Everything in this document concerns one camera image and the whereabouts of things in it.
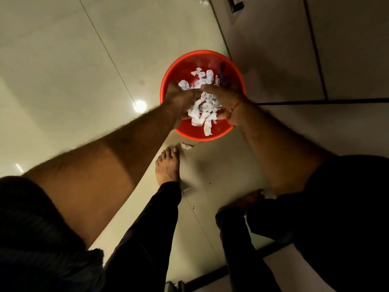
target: tile grout line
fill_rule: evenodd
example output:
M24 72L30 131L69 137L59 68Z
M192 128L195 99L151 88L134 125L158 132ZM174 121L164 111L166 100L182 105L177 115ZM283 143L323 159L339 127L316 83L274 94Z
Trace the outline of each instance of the tile grout line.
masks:
M89 14L88 14L88 12L86 11L84 4L81 2L81 0L79 0L79 1L80 1L80 3L81 3L81 6L83 7L83 9L84 9L84 11L85 11L86 16L88 16L89 21L91 22L93 28L95 29L95 32L96 32L98 38L100 39L101 44L103 44L105 51L107 52L109 58L111 59L112 64L114 65L116 71L118 72L120 79L122 80L124 86L126 87L127 92L129 93L129 96L131 97L132 101L134 102L135 106L137 107L137 110L138 110L139 114L141 115L142 113L139 111L138 106L137 106L137 104L136 104L135 101L134 101L134 98L132 97L132 95L131 95L131 93L130 93L130 91L129 91L127 85L126 85L126 83L124 82L124 80L123 80L123 78L122 78L122 76L120 75L119 70L118 70L118 68L116 67L116 65L115 65L115 63L114 63L114 61L113 61L111 55L109 54L107 47L104 45L104 42L103 42L103 40L101 39L101 37L100 37L100 35L99 35L99 33L98 33L98 31L97 31L95 25L93 24L93 22L92 22L92 20L91 20L91 18L90 18L90 16L89 16Z
M197 218L197 216L196 216L196 213L193 211L193 208L192 208L191 204L189 203L189 201L188 201L188 199L186 198L186 196L184 196L184 198L185 198L185 201L187 202L187 204L189 205L189 207L191 208L192 213L193 213L193 215L195 216L198 225L200 226L201 230L203 231L203 234L204 234L205 237L207 238L207 241L208 241L209 245L211 246L213 252L215 253L215 256L216 256L217 261L219 261L219 263L222 263L222 262L220 262L219 256L217 255L217 252L216 252L214 246L212 245L212 243L211 243L210 239L208 238L208 236L207 236L205 230L203 229L203 226L201 225L200 221L198 220L198 218Z

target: paper scrap on floor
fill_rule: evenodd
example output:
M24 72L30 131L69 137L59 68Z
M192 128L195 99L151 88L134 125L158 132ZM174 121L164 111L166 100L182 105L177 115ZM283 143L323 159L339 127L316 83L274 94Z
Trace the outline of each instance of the paper scrap on floor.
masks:
M207 70L203 72L201 68L197 68L195 71L191 72L193 76L198 76L193 86L190 86L189 83L185 80L182 80L178 83L178 86L182 90L188 89L198 89L203 84L213 84L214 83L214 72L212 70ZM219 78L215 76L215 85L219 85ZM222 106L219 104L219 101L216 98L216 95L203 92L201 98L197 100L194 105L188 110L188 116L192 118L192 126L202 126L204 124L204 134L205 136L212 135L212 120L216 124L216 112L221 109Z

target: cabinet door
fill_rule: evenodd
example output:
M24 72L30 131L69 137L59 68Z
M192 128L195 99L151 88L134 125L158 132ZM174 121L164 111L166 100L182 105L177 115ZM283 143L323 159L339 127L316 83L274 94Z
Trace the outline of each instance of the cabinet door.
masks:
M211 0L247 96L255 102L324 99L303 0Z
M389 97L389 0L307 0L329 99Z

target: door handle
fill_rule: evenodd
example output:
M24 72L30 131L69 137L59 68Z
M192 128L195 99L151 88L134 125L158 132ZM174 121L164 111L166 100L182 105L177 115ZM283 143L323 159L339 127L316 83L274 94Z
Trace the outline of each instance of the door handle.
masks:
M243 2L239 2L239 3L235 4L234 0L228 0L228 3L230 4L232 13L235 13L235 12L242 10L244 8Z

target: person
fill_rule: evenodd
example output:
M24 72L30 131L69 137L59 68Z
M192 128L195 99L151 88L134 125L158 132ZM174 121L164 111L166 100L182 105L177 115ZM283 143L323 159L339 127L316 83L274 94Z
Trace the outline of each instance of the person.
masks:
M261 259L251 256L244 215L251 231L293 242L337 291L382 285L385 277L377 263L386 247L372 238L385 229L388 160L335 156L235 91L212 85L202 91L218 96L278 195L261 200L251 194L216 216L234 290L279 289ZM198 95L171 83L158 108L22 177L0 179L0 287L162 290L181 199L177 149L167 148L158 158L160 188L104 270L102 251L87 250Z

